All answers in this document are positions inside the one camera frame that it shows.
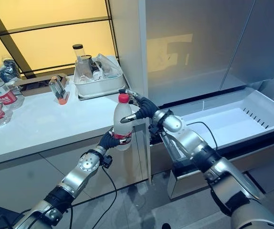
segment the robotic hand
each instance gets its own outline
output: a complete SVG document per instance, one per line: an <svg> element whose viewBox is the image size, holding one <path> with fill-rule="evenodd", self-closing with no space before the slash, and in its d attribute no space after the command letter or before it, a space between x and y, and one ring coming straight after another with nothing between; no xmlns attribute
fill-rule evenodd
<svg viewBox="0 0 274 229"><path fill-rule="evenodd" d="M150 132L161 136L169 154L174 157L181 151L203 173L214 201L225 215L231 216L233 229L274 229L274 215L258 202L260 193L253 183L190 130L181 117L170 110L159 110L136 92L128 89L119 92L128 94L129 102L140 107L121 122L151 118Z"/></svg>
<svg viewBox="0 0 274 229"><path fill-rule="evenodd" d="M96 174L99 166L109 168L112 157L106 156L108 149L124 145L130 137L116 139L112 128L101 138L99 144L84 153L77 166L46 196L34 206L15 226L14 229L50 229L56 226L63 213L85 188L88 180Z"/></svg>

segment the window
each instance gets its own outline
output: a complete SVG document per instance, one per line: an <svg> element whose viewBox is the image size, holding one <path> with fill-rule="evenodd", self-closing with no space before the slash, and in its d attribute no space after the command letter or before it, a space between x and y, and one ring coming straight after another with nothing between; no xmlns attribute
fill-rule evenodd
<svg viewBox="0 0 274 229"><path fill-rule="evenodd" d="M72 45L117 56L108 0L0 0L0 64L11 56L27 78L73 74Z"/></svg>

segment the white drawer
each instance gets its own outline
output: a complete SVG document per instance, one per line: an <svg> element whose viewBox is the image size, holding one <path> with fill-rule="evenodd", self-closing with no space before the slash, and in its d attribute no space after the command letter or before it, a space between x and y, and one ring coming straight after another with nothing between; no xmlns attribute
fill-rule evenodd
<svg viewBox="0 0 274 229"><path fill-rule="evenodd" d="M252 88L170 109L187 124L204 122L211 129L219 148L274 131L274 101ZM204 125L192 124L189 128L215 148L214 140Z"/></svg>

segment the clear plastic bag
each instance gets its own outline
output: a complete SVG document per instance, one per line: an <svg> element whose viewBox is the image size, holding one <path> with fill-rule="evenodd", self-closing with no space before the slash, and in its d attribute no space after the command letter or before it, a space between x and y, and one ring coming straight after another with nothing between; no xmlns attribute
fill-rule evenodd
<svg viewBox="0 0 274 229"><path fill-rule="evenodd" d="M119 66L100 53L94 58L94 61L103 70L103 77L106 79L118 77L123 74Z"/></svg>

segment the refrigerator drawer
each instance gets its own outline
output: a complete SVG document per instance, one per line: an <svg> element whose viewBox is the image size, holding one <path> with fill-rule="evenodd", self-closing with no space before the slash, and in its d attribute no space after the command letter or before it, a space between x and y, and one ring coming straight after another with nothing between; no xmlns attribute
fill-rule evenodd
<svg viewBox="0 0 274 229"><path fill-rule="evenodd" d="M222 149L274 132L274 101L252 88L245 88L170 108L212 148Z"/></svg>
<svg viewBox="0 0 274 229"><path fill-rule="evenodd" d="M230 161L241 172L265 166L274 162L274 144L246 155L233 158ZM174 174L173 170L171 170L167 190L169 197L172 199L184 194L193 193L194 191L207 186L203 174L199 170L178 177Z"/></svg>

